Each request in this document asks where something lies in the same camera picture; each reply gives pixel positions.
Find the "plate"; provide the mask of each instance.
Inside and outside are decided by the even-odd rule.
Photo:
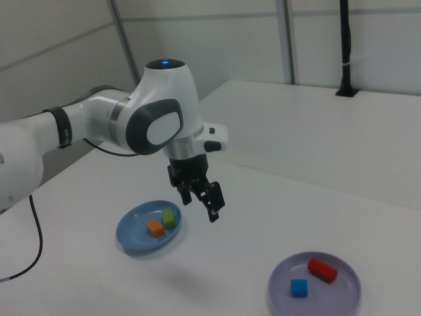
[[[171,208],[176,227],[165,230],[165,235],[155,238],[147,229],[146,222],[158,220],[161,225],[162,211]],[[116,237],[126,251],[151,251],[158,249],[175,237],[181,226],[180,209],[169,201],[150,201],[141,204],[125,214],[120,220]]]
[[[337,269],[332,283],[320,280],[307,269],[313,257]],[[307,279],[307,297],[291,295],[293,278]],[[281,316],[352,316],[361,299],[361,285],[356,272],[342,259],[322,252],[304,252],[285,259],[274,269],[269,296]]]

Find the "white wall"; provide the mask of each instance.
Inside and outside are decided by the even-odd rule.
[[[105,0],[3,1],[0,122],[64,105],[91,88],[134,82]],[[76,142],[44,158],[43,182],[91,148]]]
[[[341,82],[339,0],[290,0],[297,84]],[[367,91],[421,95],[421,2],[349,0],[351,82]]]
[[[202,98],[229,79],[285,82],[275,0],[117,0],[140,74],[186,62]]]

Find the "orange cube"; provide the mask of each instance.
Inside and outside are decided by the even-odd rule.
[[[156,220],[156,219],[152,219],[150,221],[147,221],[146,226],[155,238],[159,238],[159,237],[165,235],[164,227],[162,227],[160,222],[158,222],[158,220]]]

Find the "blue cube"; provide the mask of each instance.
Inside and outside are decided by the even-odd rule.
[[[307,280],[306,279],[292,279],[291,280],[291,294],[295,298],[305,298],[307,296]]]

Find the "green cube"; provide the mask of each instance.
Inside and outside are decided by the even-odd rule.
[[[176,227],[176,221],[174,220],[171,209],[162,211],[162,219],[164,220],[165,229],[170,230]]]

